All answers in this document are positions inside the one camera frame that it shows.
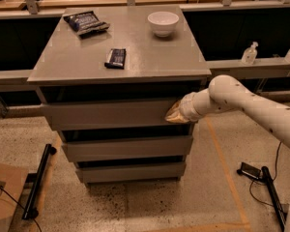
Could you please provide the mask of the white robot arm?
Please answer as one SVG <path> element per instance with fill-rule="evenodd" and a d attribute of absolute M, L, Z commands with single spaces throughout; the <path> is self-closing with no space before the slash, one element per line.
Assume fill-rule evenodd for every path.
<path fill-rule="evenodd" d="M 207 114 L 231 109 L 243 111 L 290 148 L 290 107 L 250 92 L 241 82 L 229 75 L 218 75 L 211 80 L 207 89 L 189 93 L 176 101 L 167 111 L 165 120 L 170 123 L 195 123 Z M 263 167 L 262 172 L 281 230 L 290 232 L 290 205 L 285 217 L 269 170 Z"/>

